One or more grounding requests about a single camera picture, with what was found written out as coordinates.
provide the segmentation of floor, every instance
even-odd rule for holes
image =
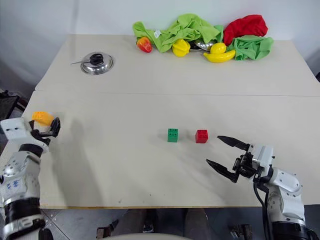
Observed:
[[[158,209],[166,227],[162,233],[183,235],[182,208]],[[233,239],[229,227],[238,224],[251,224],[254,240],[263,240],[262,214],[260,207],[207,208],[212,240]],[[43,209],[46,228],[50,229],[55,240],[94,240],[97,228],[106,227],[120,218],[125,209]],[[320,236],[320,205],[306,205],[307,226]]]

